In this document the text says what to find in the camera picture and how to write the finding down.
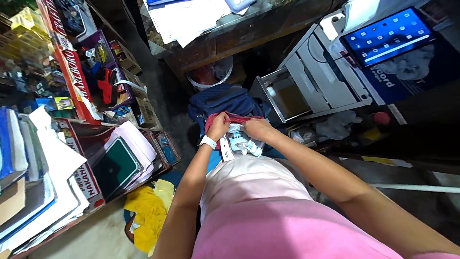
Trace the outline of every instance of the yellow cloth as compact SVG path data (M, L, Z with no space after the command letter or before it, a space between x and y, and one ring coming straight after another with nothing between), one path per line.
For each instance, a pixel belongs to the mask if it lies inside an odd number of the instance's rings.
M153 192L163 201L166 207L166 213L168 213L174 197L174 184L160 179L156 181Z
M136 213L134 222L140 225L134 230L134 245L141 251L151 253L165 222L166 208L149 186L141 186L127 197L125 209Z

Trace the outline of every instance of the desk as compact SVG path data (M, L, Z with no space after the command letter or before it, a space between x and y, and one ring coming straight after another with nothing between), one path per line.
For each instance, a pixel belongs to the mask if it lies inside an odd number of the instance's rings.
M345 0L334 0L332 10ZM310 26L330 7L330 1L257 0L243 15L229 14L217 27L203 32L185 48L176 41L164 44L142 0L138 0L152 55L165 59L190 95L194 89L185 73Z

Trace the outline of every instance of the concrete floor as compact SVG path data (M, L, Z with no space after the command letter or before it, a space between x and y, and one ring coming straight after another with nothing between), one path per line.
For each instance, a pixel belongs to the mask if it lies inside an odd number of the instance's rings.
M193 127L195 123L188 117L186 110L189 96L181 89L168 66L153 58L129 20L115 24L115 27L127 41L127 47L143 70L140 78L148 87L149 99L158 119L163 128L170 133L183 156L182 162L175 166L176 170L183 173L196 152L194 144L198 138L196 128ZM366 182L426 183L419 173L412 169L352 159L340 161L340 163ZM426 224L457 244L459 243L459 240L455 240L454 234L460 230L460 224L439 209L440 194L389 189L383 189L382 192ZM320 197L320 200L336 208L327 198ZM29 258L146 258L146 254L137 250L125 237L123 203L123 200L119 200L103 208L58 238L35 250Z

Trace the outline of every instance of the white smartwatch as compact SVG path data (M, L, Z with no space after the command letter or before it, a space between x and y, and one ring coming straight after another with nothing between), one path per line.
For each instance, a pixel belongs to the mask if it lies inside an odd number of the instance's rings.
M210 137L206 136L206 135L203 135L203 139L201 140L199 146L201 146L203 144L208 144L209 146L211 146L213 148L213 150L217 146L217 143L214 140L212 140Z

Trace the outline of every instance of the navy blue backpack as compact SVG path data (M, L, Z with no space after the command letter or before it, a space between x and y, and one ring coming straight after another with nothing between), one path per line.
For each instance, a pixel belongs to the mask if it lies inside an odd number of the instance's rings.
M247 89L232 86L223 83L192 96L188 107L190 118L204 129L207 117L216 112L265 117L262 105L249 96Z

